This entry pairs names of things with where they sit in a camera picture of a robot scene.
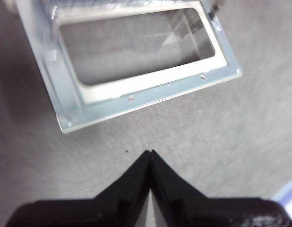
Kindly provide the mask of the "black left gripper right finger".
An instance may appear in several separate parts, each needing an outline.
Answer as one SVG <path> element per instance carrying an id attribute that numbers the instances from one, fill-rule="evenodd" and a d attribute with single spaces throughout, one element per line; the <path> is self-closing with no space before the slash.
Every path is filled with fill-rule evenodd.
<path id="1" fill-rule="evenodd" d="M 170 227 L 289 227 L 277 202 L 261 198 L 208 198 L 181 178 L 154 150 L 151 190 Z"/>

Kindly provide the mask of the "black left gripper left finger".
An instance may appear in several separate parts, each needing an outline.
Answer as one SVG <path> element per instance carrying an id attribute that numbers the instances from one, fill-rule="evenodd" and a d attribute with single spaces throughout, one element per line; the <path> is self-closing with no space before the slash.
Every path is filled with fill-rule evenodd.
<path id="1" fill-rule="evenodd" d="M 92 199 L 47 200 L 18 207 L 8 227 L 133 227 L 149 193 L 150 152 Z"/>

